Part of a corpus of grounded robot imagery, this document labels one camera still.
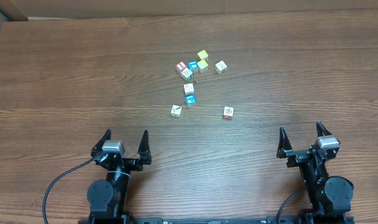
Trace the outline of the cream block pencil picture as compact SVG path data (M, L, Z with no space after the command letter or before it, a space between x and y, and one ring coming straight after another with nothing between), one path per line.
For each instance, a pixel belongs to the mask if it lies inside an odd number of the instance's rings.
M182 112L182 107L178 105L173 105L171 109L171 115L179 118Z

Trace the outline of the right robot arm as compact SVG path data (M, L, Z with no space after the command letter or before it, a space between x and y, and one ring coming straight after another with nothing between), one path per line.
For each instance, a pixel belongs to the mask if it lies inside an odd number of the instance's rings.
M305 188L292 194L280 206L275 222L288 202L303 192L308 194L310 208L299 211L294 223L353 223L346 213L351 211L353 183L341 176L330 176L325 163L334 159L340 141L319 121L316 123L317 139L308 149L294 151L284 127L279 130L279 145L276 157L287 160L287 167L298 167Z

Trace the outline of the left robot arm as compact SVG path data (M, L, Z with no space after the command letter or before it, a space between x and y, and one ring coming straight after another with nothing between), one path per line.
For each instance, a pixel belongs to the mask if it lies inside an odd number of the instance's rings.
M126 158L121 140L111 139L111 130L91 150L96 165L106 169L106 178L93 182L87 190L90 214L78 224L133 224L136 219L125 210L127 190L132 171L142 171L150 165L152 156L149 147L149 134L145 130L137 153L138 158Z

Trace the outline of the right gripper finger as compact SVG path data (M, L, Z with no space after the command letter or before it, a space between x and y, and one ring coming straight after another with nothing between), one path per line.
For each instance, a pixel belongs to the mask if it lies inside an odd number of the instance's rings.
M321 121L316 122L316 131L317 131L318 137L331 135L331 133L324 127Z
M277 152L291 152L292 146L283 126L279 129L279 145Z

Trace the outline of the blue letter P block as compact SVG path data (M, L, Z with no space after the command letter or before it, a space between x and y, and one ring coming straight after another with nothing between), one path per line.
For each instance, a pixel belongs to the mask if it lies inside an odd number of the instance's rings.
M185 97L185 102L187 104L187 107L191 108L192 106L196 105L196 98L195 98L195 96L193 94L187 95Z

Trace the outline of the cream block red side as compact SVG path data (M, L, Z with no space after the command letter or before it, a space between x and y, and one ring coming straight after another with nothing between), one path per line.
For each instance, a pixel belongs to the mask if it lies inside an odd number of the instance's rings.
M225 106L223 110L223 119L232 119L234 113L233 107Z

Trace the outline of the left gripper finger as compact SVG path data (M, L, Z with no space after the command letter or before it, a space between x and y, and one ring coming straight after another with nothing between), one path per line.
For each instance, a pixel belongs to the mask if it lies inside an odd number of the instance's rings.
M102 150L102 146L107 140L111 139L111 130L107 129L107 131L104 133L103 137L95 144L95 146L92 148L92 152L98 152Z
M137 152L140 155L141 159L150 159L151 158L148 130L144 131Z

